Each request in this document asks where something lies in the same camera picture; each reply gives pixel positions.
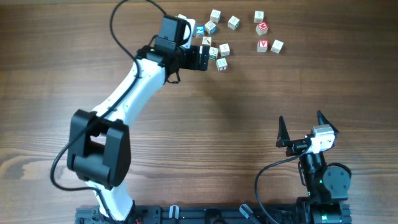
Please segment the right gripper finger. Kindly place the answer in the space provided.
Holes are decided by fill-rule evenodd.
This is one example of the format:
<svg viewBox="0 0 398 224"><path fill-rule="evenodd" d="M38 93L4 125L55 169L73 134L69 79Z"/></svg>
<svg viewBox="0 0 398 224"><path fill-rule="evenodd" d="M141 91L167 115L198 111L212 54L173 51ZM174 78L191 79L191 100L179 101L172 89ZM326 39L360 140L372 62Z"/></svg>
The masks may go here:
<svg viewBox="0 0 398 224"><path fill-rule="evenodd" d="M283 116L279 116L279 130L277 135L276 146L287 147L290 144L290 136Z"/></svg>
<svg viewBox="0 0 398 224"><path fill-rule="evenodd" d="M337 136L340 132L326 119L326 117L324 116L324 114L318 110L317 111L317 119L318 119L318 124L319 125L329 125L333 132L334 135Z"/></svg>

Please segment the plain wooden block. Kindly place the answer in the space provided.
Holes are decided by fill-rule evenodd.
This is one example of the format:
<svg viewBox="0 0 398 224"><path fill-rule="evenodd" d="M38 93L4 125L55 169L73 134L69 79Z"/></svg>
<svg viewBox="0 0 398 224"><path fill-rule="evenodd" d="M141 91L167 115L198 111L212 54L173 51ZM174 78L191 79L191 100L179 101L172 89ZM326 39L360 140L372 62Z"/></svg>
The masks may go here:
<svg viewBox="0 0 398 224"><path fill-rule="evenodd" d="M219 50L220 50L220 56L221 57L228 56L231 53L229 44L221 44L219 46Z"/></svg>

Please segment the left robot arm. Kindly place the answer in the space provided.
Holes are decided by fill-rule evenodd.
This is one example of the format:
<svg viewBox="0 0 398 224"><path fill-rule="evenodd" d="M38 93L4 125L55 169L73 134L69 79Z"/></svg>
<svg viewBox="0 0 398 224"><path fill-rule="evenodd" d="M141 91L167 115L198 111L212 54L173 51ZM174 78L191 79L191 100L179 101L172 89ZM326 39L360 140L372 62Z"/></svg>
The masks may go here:
<svg viewBox="0 0 398 224"><path fill-rule="evenodd" d="M131 163L129 129L151 96L180 69L205 71L209 47L192 45L196 22L164 16L160 32L139 49L127 77L92 111L71 119L67 167L99 202L92 223L129 223L135 202L124 178Z"/></svg>

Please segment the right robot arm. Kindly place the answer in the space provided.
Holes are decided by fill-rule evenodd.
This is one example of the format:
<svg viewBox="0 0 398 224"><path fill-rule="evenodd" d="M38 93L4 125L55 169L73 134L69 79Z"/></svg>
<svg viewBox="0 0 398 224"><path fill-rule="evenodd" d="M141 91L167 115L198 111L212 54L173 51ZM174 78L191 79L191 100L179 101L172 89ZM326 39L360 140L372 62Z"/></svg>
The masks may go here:
<svg viewBox="0 0 398 224"><path fill-rule="evenodd" d="M337 162L327 163L324 152L335 146L339 131L317 112L318 125L303 139L291 140L284 118L279 117L277 147L286 148L286 156L299 156L298 169L308 196L296 201L300 223L351 223L351 210L345 201L351 185L351 170Z"/></svg>

